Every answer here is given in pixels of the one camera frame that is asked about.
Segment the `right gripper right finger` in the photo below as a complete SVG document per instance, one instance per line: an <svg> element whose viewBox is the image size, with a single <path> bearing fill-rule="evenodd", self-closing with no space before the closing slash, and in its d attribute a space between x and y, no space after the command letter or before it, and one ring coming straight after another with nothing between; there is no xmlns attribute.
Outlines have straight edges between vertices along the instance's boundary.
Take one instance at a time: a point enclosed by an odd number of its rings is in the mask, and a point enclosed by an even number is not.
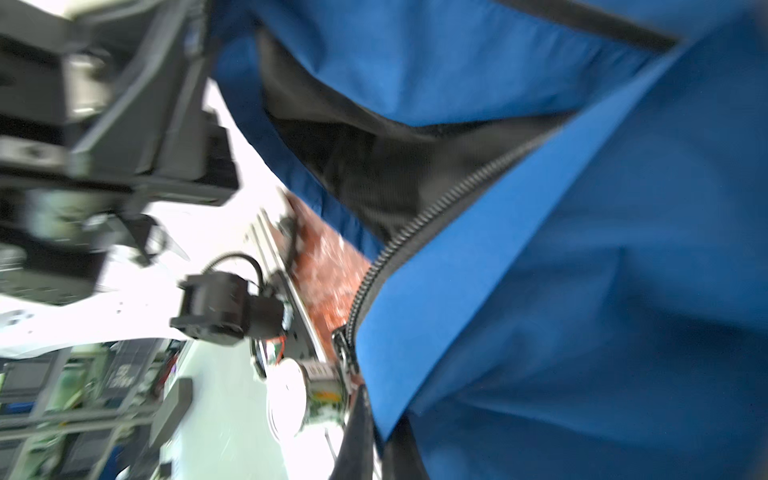
<svg viewBox="0 0 768 480"><path fill-rule="evenodd" d="M381 461L384 480L430 479L406 415L401 417L390 437L383 443Z"/></svg>

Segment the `blue zip jacket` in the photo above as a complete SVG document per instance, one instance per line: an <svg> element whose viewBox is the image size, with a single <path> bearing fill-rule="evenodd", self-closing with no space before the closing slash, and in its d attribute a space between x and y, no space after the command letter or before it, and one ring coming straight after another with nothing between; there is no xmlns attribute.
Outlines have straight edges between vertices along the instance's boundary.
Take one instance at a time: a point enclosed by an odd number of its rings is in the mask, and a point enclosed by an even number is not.
<svg viewBox="0 0 768 480"><path fill-rule="evenodd" d="M214 79L371 267L374 467L767 475L763 1L218 1Z"/></svg>

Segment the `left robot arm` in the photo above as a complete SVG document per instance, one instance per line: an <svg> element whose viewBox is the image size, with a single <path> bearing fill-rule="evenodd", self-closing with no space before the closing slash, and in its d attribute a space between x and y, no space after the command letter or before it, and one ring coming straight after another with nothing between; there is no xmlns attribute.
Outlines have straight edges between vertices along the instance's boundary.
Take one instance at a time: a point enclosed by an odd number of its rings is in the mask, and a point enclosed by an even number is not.
<svg viewBox="0 0 768 480"><path fill-rule="evenodd" d="M152 284L103 293L114 252L172 247L154 202L217 207L239 179L204 96L209 1L105 1L70 16L1 5L1 353L170 338Z"/></svg>

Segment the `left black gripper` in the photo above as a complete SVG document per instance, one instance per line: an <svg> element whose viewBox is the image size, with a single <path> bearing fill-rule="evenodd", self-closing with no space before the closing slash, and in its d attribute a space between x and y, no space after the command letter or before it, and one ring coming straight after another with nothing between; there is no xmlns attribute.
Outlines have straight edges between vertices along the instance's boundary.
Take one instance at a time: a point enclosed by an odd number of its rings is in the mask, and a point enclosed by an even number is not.
<svg viewBox="0 0 768 480"><path fill-rule="evenodd" d="M157 201L220 206L239 181L204 107L209 1L117 1L70 17L1 5L1 291L90 297L110 252L146 267Z"/></svg>

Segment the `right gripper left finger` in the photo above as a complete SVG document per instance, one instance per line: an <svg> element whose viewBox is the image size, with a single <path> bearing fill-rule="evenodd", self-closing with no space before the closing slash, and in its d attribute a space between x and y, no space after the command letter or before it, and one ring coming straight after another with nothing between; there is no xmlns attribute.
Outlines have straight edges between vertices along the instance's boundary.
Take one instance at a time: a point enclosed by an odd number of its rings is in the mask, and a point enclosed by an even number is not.
<svg viewBox="0 0 768 480"><path fill-rule="evenodd" d="M367 387L358 388L330 480L372 480L375 425Z"/></svg>

